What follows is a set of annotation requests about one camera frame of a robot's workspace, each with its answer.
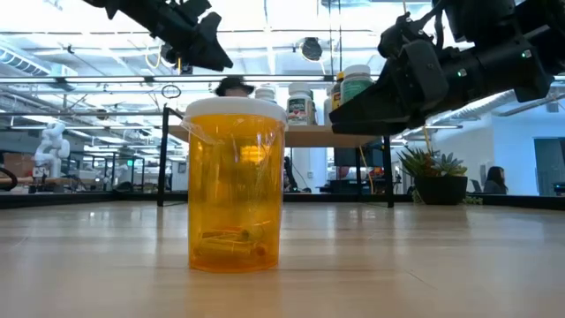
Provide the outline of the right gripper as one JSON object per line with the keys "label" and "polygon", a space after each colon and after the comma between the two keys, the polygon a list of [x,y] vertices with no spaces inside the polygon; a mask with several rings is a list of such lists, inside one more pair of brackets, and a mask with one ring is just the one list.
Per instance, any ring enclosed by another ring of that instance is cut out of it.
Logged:
{"label": "right gripper", "polygon": [[433,37],[423,31],[425,23],[406,12],[381,34],[383,73],[329,114],[334,133],[390,136],[425,123],[423,113],[448,93]]}

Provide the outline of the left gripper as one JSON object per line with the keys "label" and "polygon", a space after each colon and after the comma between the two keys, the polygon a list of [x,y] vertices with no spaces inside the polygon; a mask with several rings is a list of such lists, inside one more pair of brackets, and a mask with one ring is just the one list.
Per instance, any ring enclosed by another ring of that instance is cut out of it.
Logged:
{"label": "left gripper", "polygon": [[183,4],[164,0],[117,0],[120,11],[180,53],[191,66],[222,72],[233,62],[217,39],[222,17],[210,12],[200,22],[200,16],[211,4],[208,0],[189,0]]}

